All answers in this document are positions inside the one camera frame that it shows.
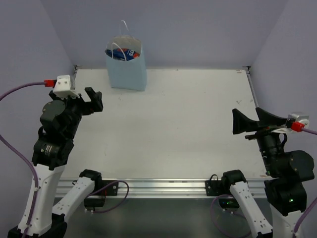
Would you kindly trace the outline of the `light blue paper bag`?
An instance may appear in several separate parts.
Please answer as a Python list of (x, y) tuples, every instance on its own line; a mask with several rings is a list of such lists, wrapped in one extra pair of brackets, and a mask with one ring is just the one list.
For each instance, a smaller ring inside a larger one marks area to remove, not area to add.
[(145, 91), (147, 86), (147, 71), (142, 42), (131, 35), (127, 23), (121, 20), (119, 34), (112, 37), (106, 49), (127, 48), (140, 54), (136, 59), (120, 61), (106, 55), (106, 67), (112, 88)]

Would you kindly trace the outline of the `blue red snack packet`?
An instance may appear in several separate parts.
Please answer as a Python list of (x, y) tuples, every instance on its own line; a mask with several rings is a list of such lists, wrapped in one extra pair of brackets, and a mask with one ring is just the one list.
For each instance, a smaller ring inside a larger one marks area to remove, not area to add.
[(110, 58), (120, 61), (130, 61), (136, 59), (140, 56), (138, 52), (135, 50), (127, 49), (127, 48), (115, 48), (113, 50), (106, 49), (105, 54)]

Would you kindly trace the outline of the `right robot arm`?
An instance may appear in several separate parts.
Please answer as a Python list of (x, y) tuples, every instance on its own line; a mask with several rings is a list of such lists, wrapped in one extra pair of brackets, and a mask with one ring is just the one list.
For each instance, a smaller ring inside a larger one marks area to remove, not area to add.
[(266, 175), (264, 190), (270, 204), (270, 224), (251, 195), (248, 182), (240, 170), (224, 172), (220, 188), (233, 196), (245, 216), (254, 238), (300, 238), (300, 224), (312, 205), (307, 205), (303, 182), (313, 180), (314, 160), (303, 150), (284, 151), (287, 135), (307, 131), (309, 116), (290, 113), (278, 117), (259, 107), (258, 120), (252, 120), (238, 109), (232, 110), (233, 134), (247, 133), (247, 140), (256, 140), (262, 156)]

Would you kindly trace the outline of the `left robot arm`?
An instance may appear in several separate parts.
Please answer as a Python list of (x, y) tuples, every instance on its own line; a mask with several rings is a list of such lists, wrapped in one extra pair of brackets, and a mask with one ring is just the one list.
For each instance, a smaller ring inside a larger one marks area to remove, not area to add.
[(61, 99), (50, 92), (52, 100), (42, 109), (38, 140), (29, 162), (33, 173), (30, 194), (18, 226), (8, 232), (9, 238), (62, 238), (70, 217), (91, 193), (103, 188), (101, 173), (84, 170), (75, 186), (57, 204), (55, 193), (60, 177), (74, 147), (74, 137), (82, 116), (102, 112), (102, 93), (86, 87), (90, 101), (81, 96)]

